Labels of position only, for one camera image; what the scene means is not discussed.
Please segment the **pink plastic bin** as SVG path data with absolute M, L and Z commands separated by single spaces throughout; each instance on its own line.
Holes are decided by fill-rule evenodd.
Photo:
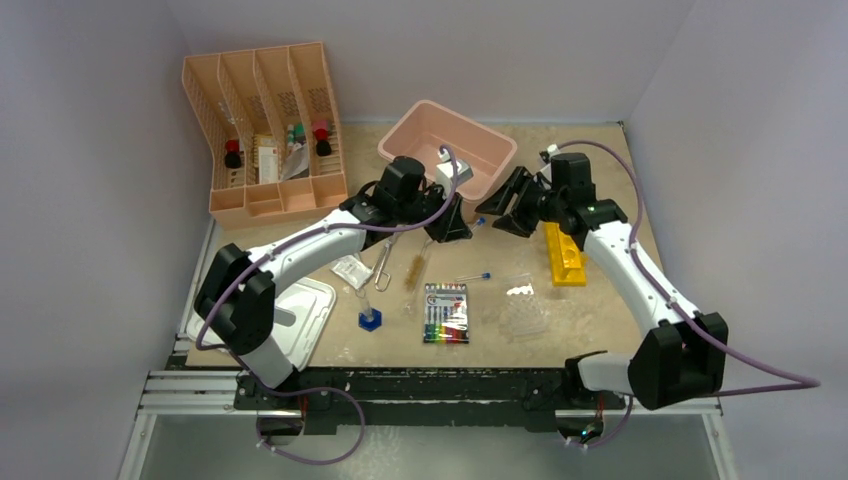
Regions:
M 509 176 L 517 143 L 475 120 L 430 100 L 416 102 L 378 143 L 378 153 L 391 161 L 398 156 L 419 160 L 429 180 L 435 179 L 439 147 L 448 145 L 473 176 L 458 188 L 467 205 L 489 197 Z

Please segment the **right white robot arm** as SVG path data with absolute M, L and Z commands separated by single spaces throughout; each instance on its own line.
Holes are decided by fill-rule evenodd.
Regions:
M 561 392 L 569 404 L 584 407 L 610 391 L 656 410 L 721 389 L 725 320 L 676 297 L 651 260 L 639 259 L 634 226 L 615 201 L 598 199 L 585 154 L 556 154 L 536 174 L 516 168 L 476 210 L 495 216 L 494 228 L 524 238 L 541 222 L 556 224 L 601 268 L 640 329 L 632 356 L 598 351 L 566 360 Z

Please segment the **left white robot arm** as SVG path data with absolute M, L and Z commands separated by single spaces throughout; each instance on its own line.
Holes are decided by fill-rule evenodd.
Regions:
M 471 237 L 461 215 L 458 187 L 473 176 L 464 161 L 441 154 L 437 179 L 425 179 L 424 165 L 399 156 L 380 179 L 364 185 L 310 227 L 262 247 L 221 247 L 193 300 L 193 311 L 223 347 L 261 381 L 259 395 L 272 408 L 297 399 L 298 371 L 279 342 L 274 326 L 286 316 L 280 294 L 315 270 L 364 251 L 395 234 L 417 228 L 439 243 Z

